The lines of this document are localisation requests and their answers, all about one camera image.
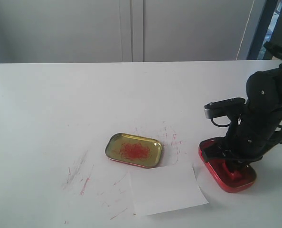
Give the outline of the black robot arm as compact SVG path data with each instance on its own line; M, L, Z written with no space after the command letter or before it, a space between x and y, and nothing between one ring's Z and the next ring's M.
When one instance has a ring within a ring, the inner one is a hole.
M230 120L225 137L217 137L202 149L205 162L224 159L250 164L282 144L282 64L252 74L246 93L247 99L237 97L204 106L207 119L227 116Z

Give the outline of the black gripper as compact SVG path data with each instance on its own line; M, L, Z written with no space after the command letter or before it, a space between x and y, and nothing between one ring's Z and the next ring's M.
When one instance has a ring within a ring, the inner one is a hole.
M250 164L261 160L274 146L282 144L282 107L271 112L256 110L247 102L240 115L241 122L230 127L224 146L218 142L202 142L201 156L205 163L214 159Z

